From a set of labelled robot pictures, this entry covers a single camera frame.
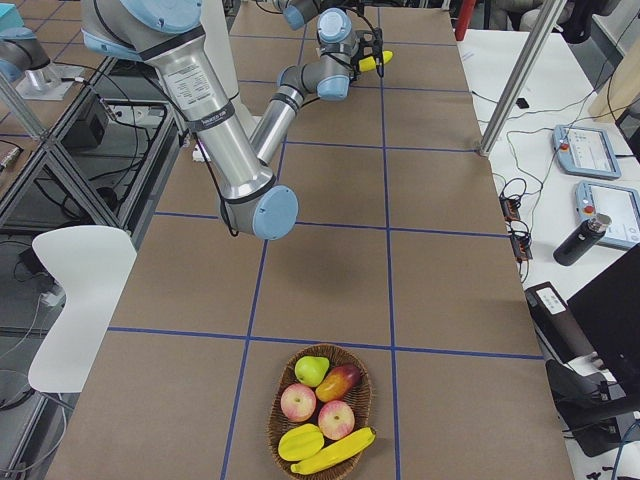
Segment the brown paper tabletop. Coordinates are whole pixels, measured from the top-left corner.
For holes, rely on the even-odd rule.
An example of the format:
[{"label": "brown paper tabletop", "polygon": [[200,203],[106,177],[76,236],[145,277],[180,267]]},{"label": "brown paper tabletop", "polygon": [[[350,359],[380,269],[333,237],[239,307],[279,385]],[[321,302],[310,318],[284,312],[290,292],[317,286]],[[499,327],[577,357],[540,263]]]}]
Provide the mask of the brown paper tabletop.
[{"label": "brown paper tabletop", "polygon": [[[371,374],[378,438],[350,478],[572,478],[449,16],[366,14],[395,58],[298,115],[272,163],[300,201],[289,235],[231,238],[181,153],[47,478],[285,478],[269,410],[316,342]],[[254,114],[314,36],[242,5]]]}]

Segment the pear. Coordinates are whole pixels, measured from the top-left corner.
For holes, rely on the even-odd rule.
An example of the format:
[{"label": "pear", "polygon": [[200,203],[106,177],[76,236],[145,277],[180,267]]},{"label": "pear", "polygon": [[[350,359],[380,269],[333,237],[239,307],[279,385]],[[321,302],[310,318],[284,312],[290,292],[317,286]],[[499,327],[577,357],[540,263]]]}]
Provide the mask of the pear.
[{"label": "pear", "polygon": [[295,373],[298,381],[307,387],[317,387],[329,370],[329,359],[305,355],[296,362]]}]

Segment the woven fruit basket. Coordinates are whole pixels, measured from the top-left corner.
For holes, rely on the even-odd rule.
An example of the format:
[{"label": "woven fruit basket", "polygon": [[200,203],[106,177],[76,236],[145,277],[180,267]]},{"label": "woven fruit basket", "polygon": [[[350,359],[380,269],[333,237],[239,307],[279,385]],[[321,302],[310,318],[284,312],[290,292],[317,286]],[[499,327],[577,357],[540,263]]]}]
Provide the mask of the woven fruit basket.
[{"label": "woven fruit basket", "polygon": [[[369,373],[367,372],[364,364],[353,354],[336,345],[313,345],[311,347],[300,350],[293,357],[291,357],[291,359],[287,362],[284,372],[282,373],[282,378],[280,379],[280,384],[278,386],[278,393],[273,400],[273,405],[271,406],[271,414],[269,415],[269,426],[267,432],[269,439],[269,449],[271,450],[271,454],[275,462],[290,478],[296,478],[300,480],[341,480],[353,470],[353,468],[358,463],[358,460],[360,459],[362,453],[358,453],[355,456],[345,460],[344,462],[341,462],[331,468],[311,475],[300,475],[292,473],[291,465],[295,462],[288,462],[286,460],[283,460],[278,455],[278,443],[280,442],[280,438],[282,438],[282,436],[289,430],[301,425],[301,423],[291,422],[289,419],[287,419],[287,417],[285,417],[280,408],[280,397],[282,396],[282,392],[285,390],[285,388],[298,381],[296,379],[294,367],[296,362],[305,355],[328,358],[330,369],[348,363],[351,363],[358,367],[361,374],[360,383],[354,386],[344,396],[344,398],[342,398],[342,400],[346,402],[353,410],[355,416],[354,431],[358,430],[359,428],[366,427],[369,424],[369,415],[371,412],[371,381],[369,378]],[[314,415],[307,422],[315,423],[317,425],[318,411],[321,406],[322,402],[318,401],[318,406],[316,407]],[[331,441],[327,440],[325,446],[328,446],[330,443]]]}]

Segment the red apple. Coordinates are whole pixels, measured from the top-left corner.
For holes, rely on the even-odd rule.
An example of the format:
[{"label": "red apple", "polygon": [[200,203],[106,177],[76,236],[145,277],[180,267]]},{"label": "red apple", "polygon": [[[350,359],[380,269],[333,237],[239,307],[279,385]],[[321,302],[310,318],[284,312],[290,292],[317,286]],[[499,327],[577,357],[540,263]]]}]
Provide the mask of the red apple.
[{"label": "red apple", "polygon": [[316,394],[306,385],[294,383],[282,392],[280,408],[292,422],[304,422],[316,409]]},{"label": "red apple", "polygon": [[342,400],[333,400],[320,409],[318,426],[322,434],[331,440],[340,440],[353,431],[356,419],[353,410]]}]

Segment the power strip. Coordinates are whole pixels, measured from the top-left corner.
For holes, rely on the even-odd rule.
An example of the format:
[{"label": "power strip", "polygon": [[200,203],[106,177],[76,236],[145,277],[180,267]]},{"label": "power strip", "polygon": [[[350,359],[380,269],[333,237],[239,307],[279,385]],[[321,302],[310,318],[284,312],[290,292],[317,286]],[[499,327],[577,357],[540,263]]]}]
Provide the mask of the power strip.
[{"label": "power strip", "polygon": [[[522,221],[520,219],[520,212],[518,211],[518,204],[515,200],[501,197],[500,208],[502,209],[505,222]],[[509,236],[509,240],[511,241],[513,255],[516,257],[518,263],[528,262],[533,258],[531,248],[529,248],[530,240],[523,239],[515,233]]]}]

